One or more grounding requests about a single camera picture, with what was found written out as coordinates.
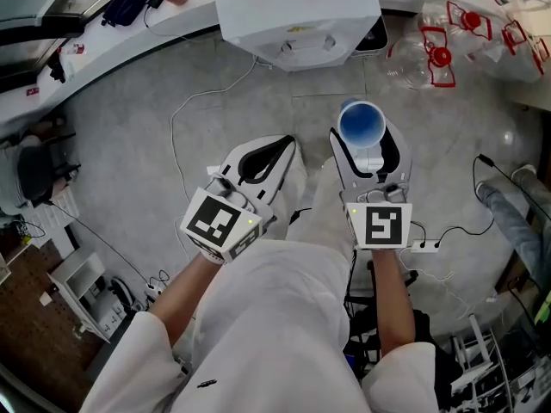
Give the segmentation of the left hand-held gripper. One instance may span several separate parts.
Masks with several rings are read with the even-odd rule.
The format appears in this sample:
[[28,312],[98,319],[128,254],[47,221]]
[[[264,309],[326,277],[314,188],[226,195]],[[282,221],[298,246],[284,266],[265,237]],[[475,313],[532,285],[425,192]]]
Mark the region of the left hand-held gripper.
[[275,220],[268,205],[281,189],[294,158],[291,135],[269,135],[235,147],[189,203],[179,230],[207,258],[232,262]]

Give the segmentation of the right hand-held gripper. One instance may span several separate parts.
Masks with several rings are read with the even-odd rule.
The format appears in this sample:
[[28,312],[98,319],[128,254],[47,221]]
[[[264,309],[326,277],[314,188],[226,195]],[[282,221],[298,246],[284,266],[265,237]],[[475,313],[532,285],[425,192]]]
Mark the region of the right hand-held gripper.
[[379,142],[383,166],[376,174],[368,171],[368,149],[350,151],[334,127],[329,141],[343,185],[340,198],[353,248],[404,248],[412,222],[412,203],[407,201],[412,155],[402,133],[386,119]]

